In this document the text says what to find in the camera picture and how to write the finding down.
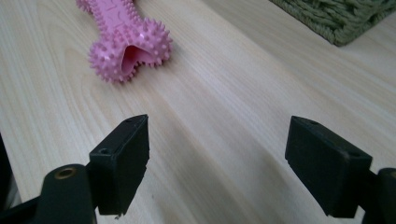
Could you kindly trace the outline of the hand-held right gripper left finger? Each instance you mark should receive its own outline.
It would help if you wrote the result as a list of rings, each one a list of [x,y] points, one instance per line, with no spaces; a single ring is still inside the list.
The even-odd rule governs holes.
[[[124,120],[90,152],[92,197],[101,215],[127,213],[148,161],[148,115]]]

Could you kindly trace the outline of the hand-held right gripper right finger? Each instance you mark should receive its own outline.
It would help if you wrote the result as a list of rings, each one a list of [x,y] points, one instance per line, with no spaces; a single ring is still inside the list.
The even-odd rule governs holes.
[[[355,216],[372,156],[320,123],[293,116],[285,159],[327,216]]]

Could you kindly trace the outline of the pink spiky bone toy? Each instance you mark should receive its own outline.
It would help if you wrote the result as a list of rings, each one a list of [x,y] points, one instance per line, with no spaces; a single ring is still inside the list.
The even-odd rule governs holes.
[[[89,62],[108,82],[125,82],[144,64],[155,67],[170,58],[172,38],[160,21],[141,18],[134,0],[76,0],[93,15],[99,39],[92,43]]]

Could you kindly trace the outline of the green woven basket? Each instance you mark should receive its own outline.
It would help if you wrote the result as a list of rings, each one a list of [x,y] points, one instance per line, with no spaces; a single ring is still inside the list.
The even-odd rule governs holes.
[[[329,43],[343,47],[396,11],[396,0],[270,0]]]

